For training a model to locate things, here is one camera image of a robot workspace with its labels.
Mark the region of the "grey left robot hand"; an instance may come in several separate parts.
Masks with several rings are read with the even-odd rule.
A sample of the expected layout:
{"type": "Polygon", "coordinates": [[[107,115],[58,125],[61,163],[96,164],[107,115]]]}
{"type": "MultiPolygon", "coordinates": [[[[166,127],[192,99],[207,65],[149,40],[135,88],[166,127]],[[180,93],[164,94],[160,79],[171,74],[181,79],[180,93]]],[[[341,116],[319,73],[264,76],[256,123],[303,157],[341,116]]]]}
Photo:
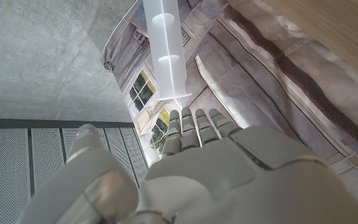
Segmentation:
{"type": "Polygon", "coordinates": [[[91,124],[21,223],[358,223],[358,201],[311,149],[218,110],[172,111],[161,160],[136,184],[91,124]]]}

